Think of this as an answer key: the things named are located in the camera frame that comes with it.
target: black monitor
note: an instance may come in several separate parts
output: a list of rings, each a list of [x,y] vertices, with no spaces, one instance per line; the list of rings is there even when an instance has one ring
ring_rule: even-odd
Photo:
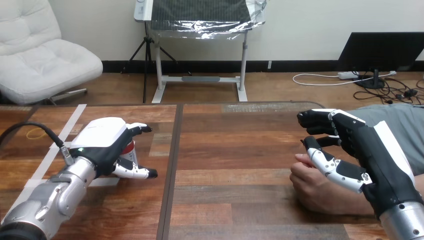
[[[338,68],[371,71],[373,79],[356,84],[381,89],[384,83],[378,77],[379,71],[408,70],[423,50],[424,32],[352,32],[338,59]]]

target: white power cord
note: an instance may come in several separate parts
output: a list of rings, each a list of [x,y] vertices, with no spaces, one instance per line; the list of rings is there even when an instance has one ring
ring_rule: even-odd
[[[396,71],[390,71],[389,74],[386,75],[379,75],[378,77],[387,77],[387,76],[393,76],[396,75]],[[317,77],[324,77],[324,78],[338,78],[339,76],[327,76],[327,75],[320,75],[320,74],[311,74],[311,73],[301,73],[301,74],[297,74],[296,76],[293,77],[293,82],[300,84],[300,85],[305,85],[305,86],[338,86],[338,85],[345,85],[345,84],[353,84],[356,82],[361,82],[361,81],[366,81],[366,80],[370,80],[373,79],[374,77],[370,77],[370,78],[365,78],[365,79],[361,79],[361,80],[355,80],[355,81],[347,81],[347,82],[342,82],[342,83],[333,83],[333,84],[314,84],[314,83],[303,83],[303,82],[298,82],[295,80],[296,77],[299,76],[317,76]]]

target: gray sleeve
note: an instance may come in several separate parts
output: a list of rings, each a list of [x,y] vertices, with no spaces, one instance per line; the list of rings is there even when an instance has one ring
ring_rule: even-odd
[[[424,105],[371,105],[348,111],[370,127],[386,121],[415,176],[424,174]]]

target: rubber band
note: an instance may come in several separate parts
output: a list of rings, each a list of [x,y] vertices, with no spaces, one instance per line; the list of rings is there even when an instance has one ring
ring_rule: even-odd
[[[35,130],[41,130],[42,131],[42,134],[40,136],[37,136],[37,137],[29,137],[30,133],[34,132]],[[40,139],[40,138],[42,138],[42,137],[44,137],[46,135],[47,135],[47,133],[43,129],[41,129],[41,128],[34,128],[34,129],[29,130],[26,133],[26,138],[29,139],[29,140],[37,140],[37,139]]]

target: tripod stand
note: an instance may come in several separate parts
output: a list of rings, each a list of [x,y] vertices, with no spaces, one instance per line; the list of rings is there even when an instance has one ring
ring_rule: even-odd
[[[149,33],[147,31],[147,22],[144,22],[144,29],[145,29],[145,37],[143,38],[143,42],[140,44],[140,46],[137,48],[137,50],[134,52],[132,57],[125,63],[125,66],[123,67],[122,71],[120,73],[125,73],[128,65],[131,63],[131,61],[134,59],[134,57],[137,55],[137,53],[140,51],[140,49],[143,47],[144,44],[146,44],[146,50],[145,50],[145,61],[144,61],[144,88],[143,88],[143,103],[146,103],[146,88],[147,88],[147,74],[150,64],[153,63],[152,61],[152,54],[151,54],[151,48],[150,44],[154,44],[155,41],[149,36]],[[177,64],[177,60],[173,58],[165,49],[160,47],[160,50],[166,54],[175,64]]]

